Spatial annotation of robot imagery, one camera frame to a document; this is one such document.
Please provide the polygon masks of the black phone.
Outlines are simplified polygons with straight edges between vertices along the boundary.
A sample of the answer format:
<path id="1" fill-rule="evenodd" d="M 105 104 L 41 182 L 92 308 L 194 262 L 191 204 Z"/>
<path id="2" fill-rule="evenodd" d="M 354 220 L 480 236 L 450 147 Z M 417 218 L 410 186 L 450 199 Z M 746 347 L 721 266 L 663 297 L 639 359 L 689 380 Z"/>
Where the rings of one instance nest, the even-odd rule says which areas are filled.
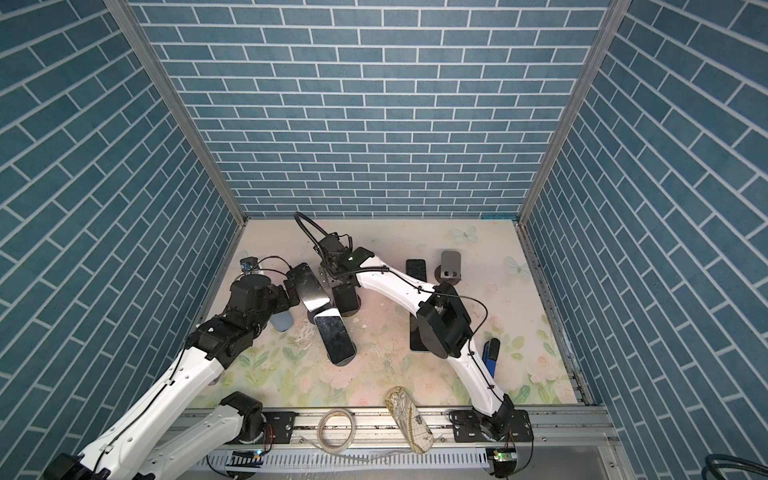
<path id="1" fill-rule="evenodd" d="M 421 282 L 427 281 L 427 263 L 424 259 L 407 259 L 406 274 Z"/>
<path id="2" fill-rule="evenodd" d="M 339 284 L 331 289 L 334 303 L 342 317 L 349 317 L 359 312 L 361 301 L 356 287 L 352 284 Z"/>

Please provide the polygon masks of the purple-edged phone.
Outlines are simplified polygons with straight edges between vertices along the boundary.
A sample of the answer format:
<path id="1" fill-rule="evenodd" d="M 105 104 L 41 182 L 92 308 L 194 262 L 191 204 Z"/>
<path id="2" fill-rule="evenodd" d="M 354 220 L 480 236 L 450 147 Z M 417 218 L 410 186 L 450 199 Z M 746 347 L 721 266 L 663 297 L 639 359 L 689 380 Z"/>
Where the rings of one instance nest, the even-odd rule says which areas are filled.
<path id="1" fill-rule="evenodd" d="M 329 308 L 314 316 L 327 355 L 333 350 L 351 346 L 351 340 L 343 319 L 336 308 Z"/>

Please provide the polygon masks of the teal-edged phone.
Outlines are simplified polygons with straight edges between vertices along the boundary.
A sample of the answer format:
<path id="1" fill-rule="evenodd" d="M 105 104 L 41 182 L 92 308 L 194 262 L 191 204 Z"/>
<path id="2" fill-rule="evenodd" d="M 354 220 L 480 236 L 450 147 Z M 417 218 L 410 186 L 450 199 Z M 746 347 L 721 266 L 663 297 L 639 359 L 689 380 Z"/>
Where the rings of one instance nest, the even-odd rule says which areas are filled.
<path id="1" fill-rule="evenodd" d="M 427 352 L 419 330 L 418 319 L 414 315 L 409 316 L 409 348 L 413 352 Z"/>

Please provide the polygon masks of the wood-base grey phone stand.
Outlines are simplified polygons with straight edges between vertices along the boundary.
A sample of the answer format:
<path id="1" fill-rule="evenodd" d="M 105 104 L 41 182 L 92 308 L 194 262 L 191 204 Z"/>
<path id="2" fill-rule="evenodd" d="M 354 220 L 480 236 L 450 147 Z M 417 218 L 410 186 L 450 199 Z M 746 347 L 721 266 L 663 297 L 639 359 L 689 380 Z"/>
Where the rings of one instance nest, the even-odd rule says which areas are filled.
<path id="1" fill-rule="evenodd" d="M 456 250 L 443 251 L 434 275 L 438 283 L 457 285 L 462 279 L 461 253 Z"/>

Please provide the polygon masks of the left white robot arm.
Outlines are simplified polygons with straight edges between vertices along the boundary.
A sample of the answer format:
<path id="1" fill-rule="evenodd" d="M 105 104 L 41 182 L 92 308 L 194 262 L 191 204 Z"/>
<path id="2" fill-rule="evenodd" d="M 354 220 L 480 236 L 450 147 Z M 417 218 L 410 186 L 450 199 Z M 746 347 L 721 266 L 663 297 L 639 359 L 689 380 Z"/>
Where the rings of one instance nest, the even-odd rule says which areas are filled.
<path id="1" fill-rule="evenodd" d="M 46 479 L 176 479 L 218 447 L 234 442 L 271 447 L 275 429 L 255 398 L 236 391 L 212 413 L 174 438 L 162 438 L 194 398 L 250 348 L 276 314 L 298 305 L 292 280 L 258 273 L 230 287 L 224 311 L 199 325 L 172 365 L 111 427 L 76 455 L 61 453 Z"/>

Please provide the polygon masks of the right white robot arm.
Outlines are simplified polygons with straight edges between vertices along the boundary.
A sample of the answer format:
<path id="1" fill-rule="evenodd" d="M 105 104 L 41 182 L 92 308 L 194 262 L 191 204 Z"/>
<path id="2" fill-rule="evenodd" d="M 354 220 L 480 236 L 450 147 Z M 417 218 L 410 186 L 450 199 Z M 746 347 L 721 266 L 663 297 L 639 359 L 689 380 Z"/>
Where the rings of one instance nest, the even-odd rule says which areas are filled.
<path id="1" fill-rule="evenodd" d="M 463 297 L 448 283 L 433 285 L 408 276 L 372 256 L 361 262 L 350 254 L 328 260 L 321 270 L 352 294 L 371 290 L 397 303 L 417 321 L 422 344 L 447 360 L 468 392 L 476 427 L 493 441 L 533 441 L 529 417 L 496 383 L 475 346 L 471 316 Z"/>

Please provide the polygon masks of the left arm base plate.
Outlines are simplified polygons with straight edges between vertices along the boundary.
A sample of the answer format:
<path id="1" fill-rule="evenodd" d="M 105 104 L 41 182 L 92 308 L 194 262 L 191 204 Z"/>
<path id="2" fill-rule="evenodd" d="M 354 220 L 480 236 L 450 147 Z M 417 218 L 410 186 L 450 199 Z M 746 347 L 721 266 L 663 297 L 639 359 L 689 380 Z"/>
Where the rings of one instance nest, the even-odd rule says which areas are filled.
<path id="1" fill-rule="evenodd" d="M 267 410 L 262 413 L 266 445 L 288 445 L 291 443 L 295 422 L 299 414 L 289 410 Z"/>

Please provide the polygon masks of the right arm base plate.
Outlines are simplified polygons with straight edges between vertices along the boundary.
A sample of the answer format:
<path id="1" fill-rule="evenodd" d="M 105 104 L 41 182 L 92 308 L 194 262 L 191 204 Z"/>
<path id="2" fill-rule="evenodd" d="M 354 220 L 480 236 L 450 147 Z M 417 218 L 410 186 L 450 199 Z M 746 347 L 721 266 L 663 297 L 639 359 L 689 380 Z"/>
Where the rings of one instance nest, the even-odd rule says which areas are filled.
<path id="1" fill-rule="evenodd" d="M 475 409 L 455 409 L 447 414 L 457 443 L 517 443 L 534 439 L 530 417 L 525 410 L 500 410 L 492 416 Z"/>

